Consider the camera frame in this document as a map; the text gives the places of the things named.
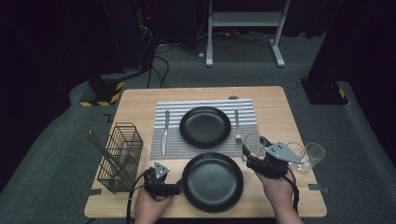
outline knife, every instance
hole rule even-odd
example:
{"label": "knife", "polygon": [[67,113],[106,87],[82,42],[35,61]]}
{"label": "knife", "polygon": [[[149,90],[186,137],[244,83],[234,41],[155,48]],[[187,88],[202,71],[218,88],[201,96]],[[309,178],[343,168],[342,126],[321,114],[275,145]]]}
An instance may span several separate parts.
{"label": "knife", "polygon": [[169,110],[165,111],[165,130],[163,131],[163,137],[161,138],[161,150],[163,151],[163,157],[165,157],[166,150],[166,138],[168,137],[168,126],[169,126],[169,118],[170,118]]}

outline black plate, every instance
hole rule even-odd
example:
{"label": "black plate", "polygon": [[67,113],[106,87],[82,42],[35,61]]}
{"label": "black plate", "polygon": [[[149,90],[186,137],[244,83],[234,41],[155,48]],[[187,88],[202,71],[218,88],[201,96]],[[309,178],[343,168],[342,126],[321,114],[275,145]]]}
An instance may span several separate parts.
{"label": "black plate", "polygon": [[183,170],[181,184],[187,200],[207,213],[232,208],[244,190],[239,166],[230,157],[217,152],[192,158]]}
{"label": "black plate", "polygon": [[212,148],[230,134],[231,122],[224,112],[211,106],[200,106],[187,112],[179,125],[181,136],[198,148]]}

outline wooden table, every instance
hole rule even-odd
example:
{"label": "wooden table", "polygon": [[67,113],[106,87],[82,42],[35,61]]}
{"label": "wooden table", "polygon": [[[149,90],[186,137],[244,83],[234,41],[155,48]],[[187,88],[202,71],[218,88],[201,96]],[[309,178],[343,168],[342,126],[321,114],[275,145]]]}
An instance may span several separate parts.
{"label": "wooden table", "polygon": [[[280,87],[224,87],[224,88],[180,88],[125,90],[120,98],[114,122],[132,122],[141,134],[144,147],[142,150],[137,174],[154,165],[149,160],[151,139],[158,102],[222,100],[235,95],[239,98],[252,100],[259,130],[271,142],[283,141],[302,144],[302,139],[290,110],[285,92]],[[244,176],[244,192],[240,201],[230,210],[209,214],[194,208],[182,192],[176,196],[171,205],[163,213],[163,217],[274,217],[274,212],[262,190],[262,183],[252,170],[233,158]],[[161,164],[171,171],[166,183],[176,183],[182,175],[184,166],[189,160],[161,160]],[[309,190],[308,184],[317,184],[313,171],[309,173],[294,172],[300,190],[299,213],[301,217],[324,217],[326,206],[319,190]],[[89,197],[85,215],[87,217],[125,217],[127,192],[111,193],[96,180],[92,189],[101,189],[100,195]]]}

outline person's arm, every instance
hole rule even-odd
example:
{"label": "person's arm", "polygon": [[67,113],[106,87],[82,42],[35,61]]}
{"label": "person's arm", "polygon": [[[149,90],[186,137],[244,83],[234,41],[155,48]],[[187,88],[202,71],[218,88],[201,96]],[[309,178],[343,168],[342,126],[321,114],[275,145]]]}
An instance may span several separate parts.
{"label": "person's arm", "polygon": [[154,224],[172,199],[173,196],[170,196],[156,201],[141,188],[134,205],[134,224]]}
{"label": "person's arm", "polygon": [[[273,206],[277,224],[299,224],[303,220],[293,208],[292,197],[293,189],[291,184],[284,178],[270,179],[256,173],[262,182],[265,196],[267,196]],[[291,173],[286,175],[288,179],[292,179]]]}

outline white shelf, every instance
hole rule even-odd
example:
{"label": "white shelf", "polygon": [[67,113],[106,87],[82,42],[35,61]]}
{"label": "white shelf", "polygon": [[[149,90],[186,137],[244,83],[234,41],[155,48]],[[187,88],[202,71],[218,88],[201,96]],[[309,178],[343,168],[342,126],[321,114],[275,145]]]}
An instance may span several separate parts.
{"label": "white shelf", "polygon": [[278,26],[281,12],[213,12],[212,26]]}

